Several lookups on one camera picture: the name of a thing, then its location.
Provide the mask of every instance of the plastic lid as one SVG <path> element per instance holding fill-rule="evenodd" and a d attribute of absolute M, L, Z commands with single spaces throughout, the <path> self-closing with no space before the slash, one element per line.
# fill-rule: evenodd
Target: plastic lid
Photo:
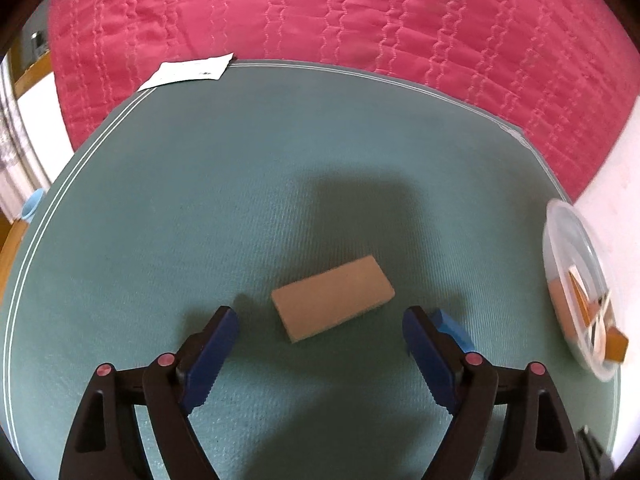
<path fill-rule="evenodd" d="M 553 199 L 546 207 L 543 235 L 543 257 L 546 280 L 562 326 L 564 338 L 585 368 L 601 381 L 609 381 L 619 364 L 604 360 L 605 323 L 615 325 L 613 305 L 616 290 L 609 267 L 603 261 L 604 251 L 596 235 L 575 207 Z M 610 307 L 585 323 L 570 272 L 582 282 L 588 301 L 598 309 L 598 300 L 609 293 Z"/>

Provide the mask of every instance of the orange object in container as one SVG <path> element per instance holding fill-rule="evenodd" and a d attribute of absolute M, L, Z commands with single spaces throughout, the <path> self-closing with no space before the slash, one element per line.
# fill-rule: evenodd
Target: orange object in container
<path fill-rule="evenodd" d="M 564 338 L 583 367 L 601 381 L 611 380 L 626 351 L 613 309 L 620 298 L 592 229 L 561 200 L 551 200 L 546 208 L 543 259 Z M 622 336 L 618 343 L 617 334 Z"/>

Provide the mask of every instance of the white paper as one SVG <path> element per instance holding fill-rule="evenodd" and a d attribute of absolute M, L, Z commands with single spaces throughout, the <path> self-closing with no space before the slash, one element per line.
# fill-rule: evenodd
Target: white paper
<path fill-rule="evenodd" d="M 175 63 L 164 62 L 160 68 L 138 88 L 138 92 L 154 86 L 175 83 L 176 81 L 190 81 L 193 79 L 220 79 L 226 70 L 233 53 L 208 59 L 194 59 Z"/>

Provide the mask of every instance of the tan rectangular block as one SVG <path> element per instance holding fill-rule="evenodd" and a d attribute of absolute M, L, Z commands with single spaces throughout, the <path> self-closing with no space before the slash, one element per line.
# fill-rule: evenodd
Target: tan rectangular block
<path fill-rule="evenodd" d="M 376 308 L 395 294 L 375 258 L 365 256 L 277 288 L 271 299 L 296 342 Z"/>

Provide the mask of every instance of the white wall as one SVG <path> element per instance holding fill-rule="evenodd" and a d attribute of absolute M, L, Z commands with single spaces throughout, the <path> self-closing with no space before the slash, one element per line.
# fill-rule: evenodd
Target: white wall
<path fill-rule="evenodd" d="M 42 167 L 54 181 L 74 154 L 51 73 L 18 99 L 18 108 Z"/>
<path fill-rule="evenodd" d="M 640 434 L 640 98 L 576 207 L 604 245 L 620 290 L 621 301 L 614 311 L 629 338 L 612 454 L 620 464 Z"/>

